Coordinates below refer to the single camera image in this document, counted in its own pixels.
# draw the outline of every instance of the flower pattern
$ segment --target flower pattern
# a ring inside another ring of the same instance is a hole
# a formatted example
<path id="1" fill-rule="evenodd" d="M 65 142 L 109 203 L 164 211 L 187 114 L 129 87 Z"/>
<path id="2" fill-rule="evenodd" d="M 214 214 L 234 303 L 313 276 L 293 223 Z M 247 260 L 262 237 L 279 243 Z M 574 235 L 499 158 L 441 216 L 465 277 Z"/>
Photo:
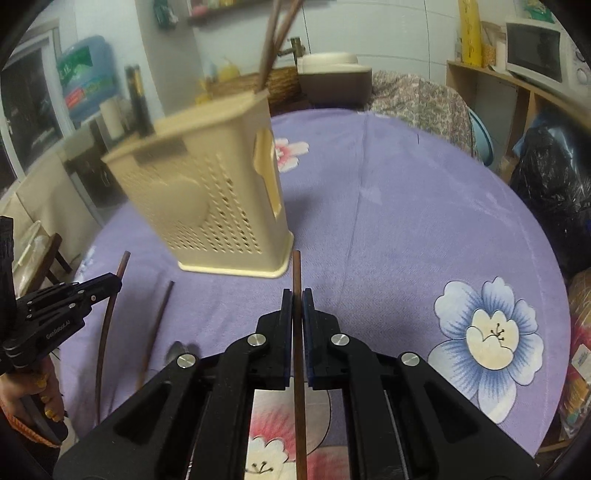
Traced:
<path id="1" fill-rule="evenodd" d="M 501 277 L 478 293 L 461 281 L 449 282 L 435 301 L 439 326 L 449 340 L 437 345 L 428 363 L 495 423 L 507 418 L 517 384 L 532 383 L 542 367 L 544 343 L 536 333 L 535 310 L 515 302 Z"/>
<path id="2" fill-rule="evenodd" d="M 306 387 L 309 480 L 347 480 L 347 447 L 320 447 L 330 425 L 327 391 Z M 245 480 L 296 480 L 293 378 L 285 391 L 256 390 L 246 453 Z"/>
<path id="3" fill-rule="evenodd" d="M 277 166 L 279 171 L 285 173 L 293 170 L 300 163 L 297 155 L 308 153 L 310 146 L 306 142 L 289 143 L 286 138 L 275 139 L 275 152 L 277 153 Z"/>

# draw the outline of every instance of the basket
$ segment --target basket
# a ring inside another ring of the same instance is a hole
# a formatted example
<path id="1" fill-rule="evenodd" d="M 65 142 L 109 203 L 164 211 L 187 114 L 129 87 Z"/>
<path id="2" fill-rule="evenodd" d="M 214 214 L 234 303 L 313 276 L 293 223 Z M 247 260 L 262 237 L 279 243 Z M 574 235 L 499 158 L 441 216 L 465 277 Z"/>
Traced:
<path id="1" fill-rule="evenodd" d="M 236 93 L 253 92 L 256 88 L 258 73 L 243 75 L 232 80 L 219 83 L 208 83 L 207 92 L 212 98 L 221 98 Z M 269 90 L 269 106 L 281 105 L 295 100 L 301 94 L 300 81 L 296 67 L 284 67 L 271 70 L 267 81 Z"/>
<path id="2" fill-rule="evenodd" d="M 183 270 L 277 278 L 290 260 L 267 92 L 198 105 L 103 161 Z"/>

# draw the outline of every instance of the floral fabric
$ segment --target floral fabric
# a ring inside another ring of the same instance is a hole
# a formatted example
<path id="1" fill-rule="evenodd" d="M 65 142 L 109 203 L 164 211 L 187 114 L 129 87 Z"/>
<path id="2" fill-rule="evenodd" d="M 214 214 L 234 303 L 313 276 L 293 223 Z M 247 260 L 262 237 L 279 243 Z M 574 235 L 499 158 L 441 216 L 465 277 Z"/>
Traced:
<path id="1" fill-rule="evenodd" d="M 346 446 L 320 447 L 330 426 L 327 391 L 306 386 L 306 451 L 309 480 L 348 480 Z M 256 390 L 246 453 L 245 480 L 296 480 L 293 378 L 284 391 Z"/>
<path id="2" fill-rule="evenodd" d="M 374 72 L 367 110 L 394 116 L 477 158 L 469 108 L 455 90 L 419 75 Z"/>
<path id="3" fill-rule="evenodd" d="M 308 153 L 310 146 L 306 142 L 291 143 L 286 138 L 275 139 L 275 153 L 277 154 L 277 167 L 281 173 L 296 168 L 300 159 L 297 155 Z"/>
<path id="4" fill-rule="evenodd" d="M 501 277 L 477 292 L 449 282 L 435 301 L 439 327 L 449 340 L 437 345 L 428 362 L 495 423 L 507 418 L 517 385 L 530 385 L 542 367 L 544 342 L 536 334 L 535 310 L 515 301 Z"/>

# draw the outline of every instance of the blue water jug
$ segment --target blue water jug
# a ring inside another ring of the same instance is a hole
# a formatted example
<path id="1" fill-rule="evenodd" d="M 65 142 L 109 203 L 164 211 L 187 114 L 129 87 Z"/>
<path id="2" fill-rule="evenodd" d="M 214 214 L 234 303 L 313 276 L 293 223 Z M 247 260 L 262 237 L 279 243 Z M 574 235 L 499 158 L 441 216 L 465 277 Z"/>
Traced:
<path id="1" fill-rule="evenodd" d="M 57 62 L 61 88 L 74 123 L 83 122 L 100 104 L 119 93 L 110 45 L 101 36 L 68 48 Z"/>

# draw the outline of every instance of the metal screw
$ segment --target metal screw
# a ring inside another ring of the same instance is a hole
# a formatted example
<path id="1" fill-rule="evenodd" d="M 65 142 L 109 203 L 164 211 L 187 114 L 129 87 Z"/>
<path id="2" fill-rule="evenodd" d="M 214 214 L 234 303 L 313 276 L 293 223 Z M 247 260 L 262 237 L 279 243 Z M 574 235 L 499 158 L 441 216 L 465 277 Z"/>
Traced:
<path id="1" fill-rule="evenodd" d="M 420 361 L 416 353 L 408 352 L 402 356 L 402 363 L 408 367 L 416 367 Z"/>
<path id="2" fill-rule="evenodd" d="M 347 337 L 344 333 L 335 333 L 332 337 L 330 337 L 330 341 L 336 346 L 345 346 L 349 343 L 349 337 Z"/>
<path id="3" fill-rule="evenodd" d="M 265 344 L 267 337 L 265 337 L 262 333 L 253 333 L 246 339 L 246 341 L 250 346 L 261 346 Z"/>
<path id="4" fill-rule="evenodd" d="M 189 368 L 195 365 L 196 361 L 197 359 L 193 355 L 190 353 L 185 353 L 184 355 L 181 355 L 177 358 L 177 365 L 180 368 Z"/>

